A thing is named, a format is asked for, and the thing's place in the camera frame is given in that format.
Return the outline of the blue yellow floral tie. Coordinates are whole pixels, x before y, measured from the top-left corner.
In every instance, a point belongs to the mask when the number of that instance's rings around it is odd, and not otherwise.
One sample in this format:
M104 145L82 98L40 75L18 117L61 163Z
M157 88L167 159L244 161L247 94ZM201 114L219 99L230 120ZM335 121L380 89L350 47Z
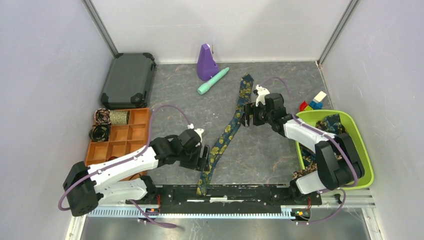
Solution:
M213 147L209 151L209 170L203 171L200 174L196 194L198 196L205 196L208 192L209 186L212 181L214 170L224 154L226 148L230 144L231 140L240 128L240 120L244 114L244 105L248 104L251 98L253 89L254 79L250 74L246 74L241 78L238 100L235 107L233 118L230 120L228 125L225 127L222 134L219 136Z

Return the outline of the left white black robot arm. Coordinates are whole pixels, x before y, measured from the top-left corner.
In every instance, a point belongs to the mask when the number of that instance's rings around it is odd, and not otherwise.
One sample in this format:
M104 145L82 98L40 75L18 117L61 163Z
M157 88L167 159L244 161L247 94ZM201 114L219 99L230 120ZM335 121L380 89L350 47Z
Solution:
M153 203L157 190L147 177L125 179L175 162L183 168L207 171L209 146L203 145L203 133L202 128L190 128L180 135L157 137L146 146L114 160L90 166L82 161L75 163L63 183L64 194L58 208L79 217L100 204L126 200Z

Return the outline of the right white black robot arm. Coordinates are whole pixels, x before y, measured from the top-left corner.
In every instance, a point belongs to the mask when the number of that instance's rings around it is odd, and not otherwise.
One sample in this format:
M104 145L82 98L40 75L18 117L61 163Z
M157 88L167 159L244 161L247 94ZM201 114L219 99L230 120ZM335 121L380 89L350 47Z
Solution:
M274 132L302 144L315 155L316 169L289 184L288 196L293 203L302 204L313 192L332 191L349 183L356 184L365 175L365 168L349 134L319 130L287 113L280 93L254 90L254 94L257 96L255 102L243 107L241 124L246 127L268 124Z

